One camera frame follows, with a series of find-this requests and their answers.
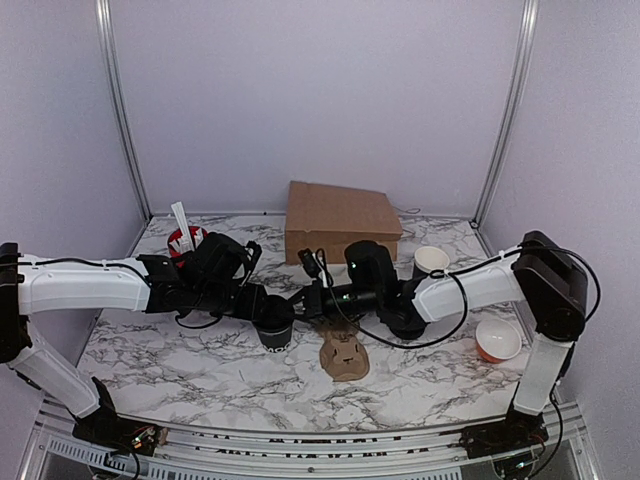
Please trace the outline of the black paper coffee cup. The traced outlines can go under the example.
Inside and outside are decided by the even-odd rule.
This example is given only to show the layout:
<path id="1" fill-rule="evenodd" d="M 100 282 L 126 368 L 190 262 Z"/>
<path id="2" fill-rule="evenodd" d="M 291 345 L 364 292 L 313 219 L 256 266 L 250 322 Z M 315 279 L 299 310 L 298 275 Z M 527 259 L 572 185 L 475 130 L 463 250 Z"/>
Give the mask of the black paper coffee cup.
<path id="1" fill-rule="evenodd" d="M 255 329 L 257 331 L 261 344 L 269 352 L 280 353 L 285 351 L 290 345 L 291 338 L 292 338 L 292 331 L 293 331 L 293 323 L 291 327 L 275 333 L 259 331 L 256 328 L 256 326 L 255 326 Z"/>
<path id="2" fill-rule="evenodd" d="M 421 246 L 414 252 L 412 278 L 424 278 L 435 270 L 444 270 L 450 265 L 447 253 L 434 246 Z"/>

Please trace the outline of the brown pulp cup carrier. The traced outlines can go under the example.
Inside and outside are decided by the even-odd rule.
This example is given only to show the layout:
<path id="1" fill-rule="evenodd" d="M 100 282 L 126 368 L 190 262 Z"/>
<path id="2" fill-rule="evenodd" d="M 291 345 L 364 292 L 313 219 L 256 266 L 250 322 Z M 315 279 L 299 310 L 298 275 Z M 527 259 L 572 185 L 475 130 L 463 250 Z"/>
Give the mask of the brown pulp cup carrier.
<path id="1" fill-rule="evenodd" d="M 319 351 L 320 365 L 334 382 L 358 381 L 369 374 L 369 356 L 353 325 L 326 319 L 317 331 L 323 339 Z"/>

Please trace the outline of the brown cardboard box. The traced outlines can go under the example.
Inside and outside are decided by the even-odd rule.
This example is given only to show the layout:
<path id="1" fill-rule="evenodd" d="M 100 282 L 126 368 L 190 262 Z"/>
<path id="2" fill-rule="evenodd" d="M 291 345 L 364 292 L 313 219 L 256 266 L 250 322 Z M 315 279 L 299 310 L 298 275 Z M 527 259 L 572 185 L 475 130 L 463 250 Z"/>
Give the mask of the brown cardboard box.
<path id="1" fill-rule="evenodd" d="M 397 259 L 403 228 L 386 194 L 292 181 L 285 221 L 285 261 L 300 262 L 298 252 L 322 248 L 330 264 L 343 264 L 344 250 L 361 240 L 375 241 Z"/>

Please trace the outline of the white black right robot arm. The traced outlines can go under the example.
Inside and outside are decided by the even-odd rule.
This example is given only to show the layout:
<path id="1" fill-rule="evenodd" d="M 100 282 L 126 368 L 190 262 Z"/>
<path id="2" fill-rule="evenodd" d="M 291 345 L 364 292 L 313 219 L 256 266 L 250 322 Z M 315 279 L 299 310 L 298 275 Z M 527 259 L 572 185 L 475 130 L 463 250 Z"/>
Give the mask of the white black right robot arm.
<path id="1" fill-rule="evenodd" d="M 534 230 L 516 246 L 476 264 L 430 268 L 402 280 L 386 249 L 363 240 L 344 252 L 349 278 L 344 285 L 335 283 L 322 251 L 305 249 L 298 256 L 311 282 L 286 302 L 294 318 L 311 322 L 338 316 L 355 324 L 357 317 L 372 313 L 396 337 L 398 349 L 443 343 L 472 313 L 527 305 L 534 335 L 506 414 L 464 428 L 459 443 L 475 459 L 548 441 L 543 411 L 557 403 L 554 388 L 602 299 L 595 271 L 579 254 Z"/>

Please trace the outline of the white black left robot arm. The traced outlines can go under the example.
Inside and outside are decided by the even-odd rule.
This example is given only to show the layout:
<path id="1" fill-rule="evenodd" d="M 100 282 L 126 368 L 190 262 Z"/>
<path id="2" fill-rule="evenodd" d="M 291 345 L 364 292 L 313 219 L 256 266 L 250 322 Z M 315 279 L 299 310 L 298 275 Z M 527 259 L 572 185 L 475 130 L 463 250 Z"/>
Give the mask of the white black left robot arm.
<path id="1" fill-rule="evenodd" d="M 150 456 L 161 428 L 120 416 L 106 385 L 81 373 L 59 352 L 61 334 L 47 339 L 52 320 L 65 333 L 105 310 L 144 314 L 192 312 L 253 321 L 261 287 L 249 279 L 260 246 L 213 234 L 178 258 L 140 254 L 115 260 L 42 258 L 1 246 L 1 361 L 27 383 L 58 400 L 74 420 L 75 437 Z"/>

